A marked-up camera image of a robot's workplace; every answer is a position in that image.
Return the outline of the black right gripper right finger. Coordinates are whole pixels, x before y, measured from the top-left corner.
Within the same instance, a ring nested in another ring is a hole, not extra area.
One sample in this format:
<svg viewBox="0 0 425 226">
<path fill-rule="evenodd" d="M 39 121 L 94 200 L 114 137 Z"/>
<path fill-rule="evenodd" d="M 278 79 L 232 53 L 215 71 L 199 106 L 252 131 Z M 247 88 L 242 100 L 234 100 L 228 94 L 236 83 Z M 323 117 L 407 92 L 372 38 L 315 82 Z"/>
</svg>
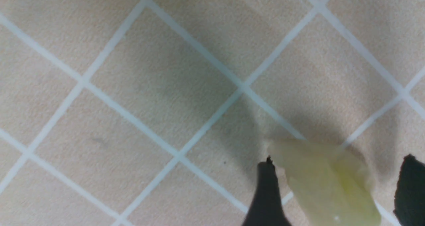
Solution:
<svg viewBox="0 0 425 226">
<path fill-rule="evenodd" d="M 402 226 L 425 224 L 425 166 L 412 154 L 404 157 L 400 168 L 394 214 Z"/>
</svg>

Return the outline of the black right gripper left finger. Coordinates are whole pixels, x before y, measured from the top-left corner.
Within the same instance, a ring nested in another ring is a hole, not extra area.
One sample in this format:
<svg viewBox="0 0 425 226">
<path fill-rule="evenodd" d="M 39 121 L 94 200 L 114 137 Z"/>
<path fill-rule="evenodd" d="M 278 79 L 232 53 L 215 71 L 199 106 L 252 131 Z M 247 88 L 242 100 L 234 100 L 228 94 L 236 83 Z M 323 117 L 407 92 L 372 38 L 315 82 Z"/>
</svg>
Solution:
<svg viewBox="0 0 425 226">
<path fill-rule="evenodd" d="M 243 226 L 290 226 L 285 217 L 275 165 L 268 156 L 257 164 L 257 185 Z"/>
</svg>

